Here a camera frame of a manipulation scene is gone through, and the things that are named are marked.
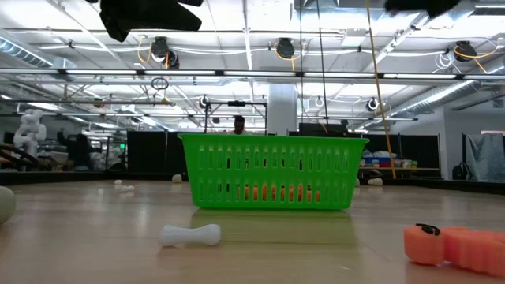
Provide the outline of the black backpack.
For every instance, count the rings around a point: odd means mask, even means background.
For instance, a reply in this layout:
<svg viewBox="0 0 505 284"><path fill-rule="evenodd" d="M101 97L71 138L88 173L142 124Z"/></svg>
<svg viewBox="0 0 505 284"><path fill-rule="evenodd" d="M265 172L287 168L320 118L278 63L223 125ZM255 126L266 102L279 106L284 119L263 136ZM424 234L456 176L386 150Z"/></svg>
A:
<svg viewBox="0 0 505 284"><path fill-rule="evenodd" d="M469 167L466 163L460 162L458 165L453 167L452 170L452 179L459 181L468 181L472 177L472 174L469 171Z"/></svg>

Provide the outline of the green plastic basket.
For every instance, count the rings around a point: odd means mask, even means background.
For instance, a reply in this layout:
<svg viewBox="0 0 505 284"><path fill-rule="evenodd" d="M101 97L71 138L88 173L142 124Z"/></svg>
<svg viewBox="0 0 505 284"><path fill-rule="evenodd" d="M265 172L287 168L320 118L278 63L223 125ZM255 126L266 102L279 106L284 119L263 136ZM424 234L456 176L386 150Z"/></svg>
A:
<svg viewBox="0 0 505 284"><path fill-rule="evenodd" d="M363 138L181 135L192 201L200 208L339 211L354 196ZM266 201L239 200L236 188L267 186ZM293 185L294 202L273 201L273 185ZM312 201L298 201L298 186Z"/></svg>

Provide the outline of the wooden shelf board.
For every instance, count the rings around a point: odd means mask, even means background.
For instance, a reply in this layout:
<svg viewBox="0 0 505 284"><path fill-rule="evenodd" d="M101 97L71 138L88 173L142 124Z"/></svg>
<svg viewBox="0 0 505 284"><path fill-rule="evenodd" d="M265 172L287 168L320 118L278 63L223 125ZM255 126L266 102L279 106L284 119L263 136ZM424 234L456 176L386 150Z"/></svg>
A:
<svg viewBox="0 0 505 284"><path fill-rule="evenodd" d="M359 170L389 170L389 171L392 171L392 168L391 167L362 167L360 166L359 167ZM408 170L408 171L436 171L436 172L439 172L440 169L439 168L419 168L419 167L416 167L416 168L395 168L396 171L398 170Z"/></svg>

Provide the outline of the grey hanging cloth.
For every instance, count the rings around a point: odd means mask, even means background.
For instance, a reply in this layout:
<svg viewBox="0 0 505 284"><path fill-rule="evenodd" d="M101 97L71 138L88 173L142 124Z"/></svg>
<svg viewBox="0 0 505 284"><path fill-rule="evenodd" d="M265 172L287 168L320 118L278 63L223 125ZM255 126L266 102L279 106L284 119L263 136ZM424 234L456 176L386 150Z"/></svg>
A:
<svg viewBox="0 0 505 284"><path fill-rule="evenodd" d="M505 136L466 136L466 164L474 181L505 183Z"/></svg>

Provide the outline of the black metal stand frame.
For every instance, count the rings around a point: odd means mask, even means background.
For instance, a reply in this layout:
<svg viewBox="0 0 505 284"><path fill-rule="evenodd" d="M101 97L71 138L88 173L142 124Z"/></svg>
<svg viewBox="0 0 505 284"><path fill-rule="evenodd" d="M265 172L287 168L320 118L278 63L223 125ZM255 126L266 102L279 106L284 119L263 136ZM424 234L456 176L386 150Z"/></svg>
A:
<svg viewBox="0 0 505 284"><path fill-rule="evenodd" d="M255 102L245 102L241 100L233 100L227 102L206 102L204 104L204 132L208 131L208 119L222 106L226 105L228 107L252 107L258 114L260 114L264 119L264 134L267 135L267 103L255 103ZM264 112L258 110L258 106L264 108Z"/></svg>

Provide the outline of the black background monitor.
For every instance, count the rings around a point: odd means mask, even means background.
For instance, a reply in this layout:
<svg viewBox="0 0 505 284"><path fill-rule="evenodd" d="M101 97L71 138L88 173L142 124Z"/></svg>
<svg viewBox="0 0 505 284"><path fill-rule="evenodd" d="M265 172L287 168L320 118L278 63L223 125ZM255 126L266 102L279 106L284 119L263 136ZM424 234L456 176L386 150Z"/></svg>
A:
<svg viewBox="0 0 505 284"><path fill-rule="evenodd" d="M345 137L348 129L340 124L300 123L299 136Z"/></svg>

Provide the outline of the white building column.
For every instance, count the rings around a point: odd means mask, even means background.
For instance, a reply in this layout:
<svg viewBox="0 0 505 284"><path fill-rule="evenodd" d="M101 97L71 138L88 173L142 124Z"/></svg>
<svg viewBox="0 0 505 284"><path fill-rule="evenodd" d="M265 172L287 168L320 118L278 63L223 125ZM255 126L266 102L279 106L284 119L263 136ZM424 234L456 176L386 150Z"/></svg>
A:
<svg viewBox="0 0 505 284"><path fill-rule="evenodd" d="M297 130L297 93L293 84L270 84L267 98L267 131L287 136Z"/></svg>

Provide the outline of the grey ventilation duct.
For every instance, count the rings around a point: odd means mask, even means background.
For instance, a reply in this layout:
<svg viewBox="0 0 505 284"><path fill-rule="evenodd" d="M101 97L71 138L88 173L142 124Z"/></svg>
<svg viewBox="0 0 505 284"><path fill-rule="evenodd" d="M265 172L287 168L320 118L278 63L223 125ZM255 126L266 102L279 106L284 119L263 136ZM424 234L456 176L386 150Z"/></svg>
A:
<svg viewBox="0 0 505 284"><path fill-rule="evenodd" d="M0 36L0 52L37 68L51 68L53 64L22 46Z"/></svg>

